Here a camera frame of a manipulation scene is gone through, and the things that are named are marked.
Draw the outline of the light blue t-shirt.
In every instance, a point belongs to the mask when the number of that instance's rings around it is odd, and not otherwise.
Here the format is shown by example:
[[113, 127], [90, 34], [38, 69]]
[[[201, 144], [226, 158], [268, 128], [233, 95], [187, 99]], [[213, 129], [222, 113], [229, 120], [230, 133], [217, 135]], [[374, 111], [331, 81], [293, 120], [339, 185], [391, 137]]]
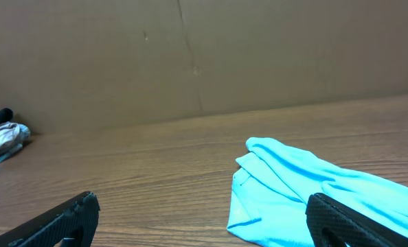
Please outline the light blue t-shirt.
[[251, 137], [237, 158], [227, 230], [261, 246], [313, 246], [308, 199], [323, 193], [408, 237], [408, 187], [324, 161], [271, 138]]

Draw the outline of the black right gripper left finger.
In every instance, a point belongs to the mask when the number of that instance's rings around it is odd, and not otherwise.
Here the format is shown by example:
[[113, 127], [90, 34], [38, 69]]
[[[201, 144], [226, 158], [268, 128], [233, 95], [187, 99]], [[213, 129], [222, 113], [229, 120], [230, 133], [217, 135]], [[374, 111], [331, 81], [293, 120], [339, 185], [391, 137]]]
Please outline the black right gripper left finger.
[[90, 247], [98, 226], [96, 195], [84, 191], [0, 235], [2, 247]]

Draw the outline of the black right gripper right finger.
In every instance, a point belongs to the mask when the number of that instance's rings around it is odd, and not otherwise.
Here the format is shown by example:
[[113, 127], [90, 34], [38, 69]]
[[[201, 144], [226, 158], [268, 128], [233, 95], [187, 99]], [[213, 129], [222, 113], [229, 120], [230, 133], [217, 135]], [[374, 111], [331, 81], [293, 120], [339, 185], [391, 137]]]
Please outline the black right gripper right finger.
[[408, 238], [323, 193], [308, 199], [306, 223], [315, 247], [408, 247]]

